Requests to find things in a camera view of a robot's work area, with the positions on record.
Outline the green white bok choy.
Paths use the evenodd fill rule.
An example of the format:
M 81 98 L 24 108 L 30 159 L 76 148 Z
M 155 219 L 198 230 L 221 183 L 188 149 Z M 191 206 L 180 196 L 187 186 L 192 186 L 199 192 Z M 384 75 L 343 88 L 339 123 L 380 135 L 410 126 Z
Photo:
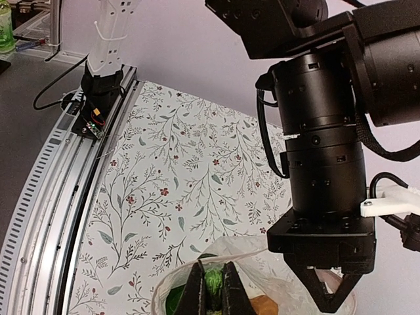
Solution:
M 201 261 L 201 263 L 202 263 L 205 271 L 207 269 L 210 269 L 210 268 L 221 268 L 221 269 L 223 269 L 223 266 L 224 266 L 224 265 L 222 267 L 217 266 L 217 265 L 213 266 L 211 263 L 205 264 L 202 261 Z M 184 284 L 180 287 L 172 288 L 172 290 L 169 292 L 169 295 L 168 295 L 168 297 L 166 299 L 166 302 L 165 302 L 165 309 L 166 309 L 167 314 L 177 314 L 177 306 L 179 304 L 179 301 L 180 301 L 180 298 L 181 298 L 181 295 L 182 295 L 182 292 L 184 290 L 185 285 L 186 284 Z M 206 309 L 206 314 L 222 314 L 222 309 L 221 309 L 220 312 L 215 312 L 215 313 L 208 312 L 207 309 Z

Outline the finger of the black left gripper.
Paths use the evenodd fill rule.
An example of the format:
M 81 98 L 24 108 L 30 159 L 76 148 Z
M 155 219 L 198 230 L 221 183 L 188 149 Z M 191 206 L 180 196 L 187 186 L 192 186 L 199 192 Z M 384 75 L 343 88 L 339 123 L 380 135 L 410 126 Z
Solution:
M 362 276 L 362 274 L 344 274 L 337 290 L 327 295 L 327 310 L 325 312 L 338 311 Z
M 328 292 L 325 283 L 320 281 L 316 270 L 305 265 L 299 265 L 292 254 L 285 254 L 285 263 L 310 293 L 319 311 L 329 312 L 331 294 Z

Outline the brown potato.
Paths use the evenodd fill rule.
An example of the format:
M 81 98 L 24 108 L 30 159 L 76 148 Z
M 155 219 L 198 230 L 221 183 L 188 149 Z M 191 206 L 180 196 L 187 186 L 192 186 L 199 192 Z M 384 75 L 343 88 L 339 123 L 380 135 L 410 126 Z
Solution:
M 259 295 L 250 299 L 251 306 L 257 315 L 278 315 L 279 306 L 267 295 Z

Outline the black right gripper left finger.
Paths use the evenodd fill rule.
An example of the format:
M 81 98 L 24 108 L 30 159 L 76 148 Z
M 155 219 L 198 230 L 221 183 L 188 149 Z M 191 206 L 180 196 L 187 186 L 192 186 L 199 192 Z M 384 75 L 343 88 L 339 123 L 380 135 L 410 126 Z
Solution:
M 201 261 L 192 265 L 186 285 L 177 306 L 177 314 L 206 314 L 205 270 Z

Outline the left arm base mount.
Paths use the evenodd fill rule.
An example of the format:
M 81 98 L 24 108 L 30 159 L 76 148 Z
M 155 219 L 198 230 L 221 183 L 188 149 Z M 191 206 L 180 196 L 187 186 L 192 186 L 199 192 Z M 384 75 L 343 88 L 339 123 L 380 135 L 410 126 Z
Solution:
M 119 96 L 123 96 L 121 86 L 123 70 L 112 75 L 99 76 L 90 73 L 85 67 L 81 80 L 82 101 L 72 132 L 90 139 L 104 136 L 106 121 Z

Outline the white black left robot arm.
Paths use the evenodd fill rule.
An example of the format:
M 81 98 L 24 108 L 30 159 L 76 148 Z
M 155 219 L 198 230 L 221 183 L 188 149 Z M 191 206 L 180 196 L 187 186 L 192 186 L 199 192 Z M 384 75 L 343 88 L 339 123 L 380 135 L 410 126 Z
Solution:
M 277 63 L 256 84 L 267 162 L 292 206 L 267 232 L 321 312 L 338 311 L 375 265 L 375 218 L 419 250 L 419 215 L 376 206 L 382 172 L 366 180 L 364 148 L 395 162 L 419 144 L 384 149 L 372 127 L 419 120 L 419 2 L 385 1 L 328 15 L 325 1 L 206 1 L 252 60 Z

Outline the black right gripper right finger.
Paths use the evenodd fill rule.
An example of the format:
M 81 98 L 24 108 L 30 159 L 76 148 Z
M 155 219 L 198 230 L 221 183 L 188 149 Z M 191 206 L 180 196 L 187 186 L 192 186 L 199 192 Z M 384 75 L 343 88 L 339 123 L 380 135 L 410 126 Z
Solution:
M 256 315 L 233 262 L 223 266 L 222 279 L 222 314 Z

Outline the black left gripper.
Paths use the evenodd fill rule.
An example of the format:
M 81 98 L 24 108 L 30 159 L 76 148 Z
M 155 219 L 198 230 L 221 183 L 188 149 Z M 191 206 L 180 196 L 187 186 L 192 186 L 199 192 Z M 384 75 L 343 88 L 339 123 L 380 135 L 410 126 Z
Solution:
M 316 52 L 272 69 L 285 143 L 292 208 L 268 231 L 271 251 L 294 271 L 339 267 L 368 274 L 375 265 L 375 221 L 366 199 L 354 95 L 340 52 Z

